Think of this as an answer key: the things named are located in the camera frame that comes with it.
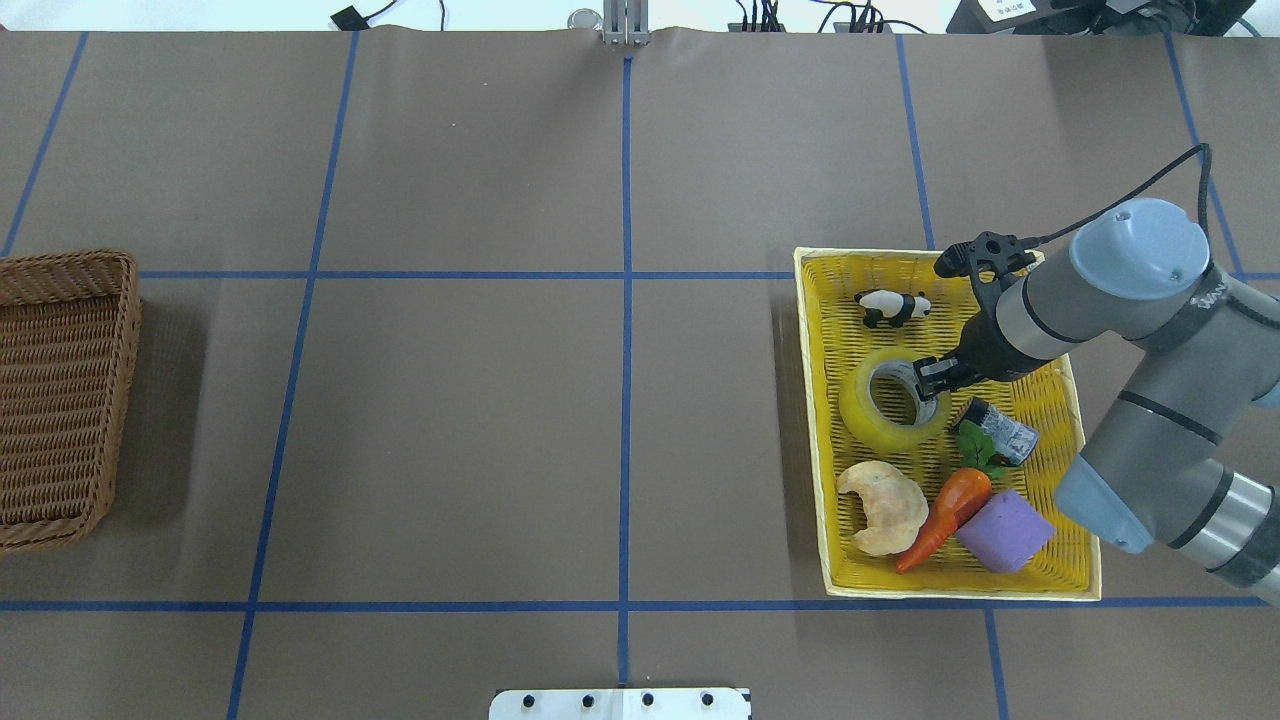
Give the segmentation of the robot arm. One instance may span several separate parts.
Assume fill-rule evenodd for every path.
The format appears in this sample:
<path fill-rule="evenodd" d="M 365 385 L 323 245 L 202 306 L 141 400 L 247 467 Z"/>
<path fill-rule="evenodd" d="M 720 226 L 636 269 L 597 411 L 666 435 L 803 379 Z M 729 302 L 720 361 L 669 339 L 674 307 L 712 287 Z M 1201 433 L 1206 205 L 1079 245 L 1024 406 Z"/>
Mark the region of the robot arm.
<path fill-rule="evenodd" d="M 986 232 L 945 251 L 979 305 L 957 346 L 915 361 L 923 400 L 1012 382 L 1106 333 L 1143 356 L 1053 495 L 1119 550 L 1164 544 L 1221 583 L 1277 603 L 1277 489 L 1220 462 L 1253 406 L 1277 406 L 1277 300 L 1213 261 L 1204 229 L 1160 199 L 1129 199 L 1036 261 L 1037 238 Z"/>

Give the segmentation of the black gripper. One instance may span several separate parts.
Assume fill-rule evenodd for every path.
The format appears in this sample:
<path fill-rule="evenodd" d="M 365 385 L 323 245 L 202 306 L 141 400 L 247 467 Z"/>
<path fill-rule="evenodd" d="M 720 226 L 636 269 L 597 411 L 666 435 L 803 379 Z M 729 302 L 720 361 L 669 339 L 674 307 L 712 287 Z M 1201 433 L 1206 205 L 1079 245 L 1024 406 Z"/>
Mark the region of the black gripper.
<path fill-rule="evenodd" d="M 1051 360 L 1051 333 L 1021 300 L 1000 300 L 992 314 L 972 318 L 957 347 L 943 357 L 914 363 L 922 402 L 942 393 L 995 380 L 1012 383 Z"/>

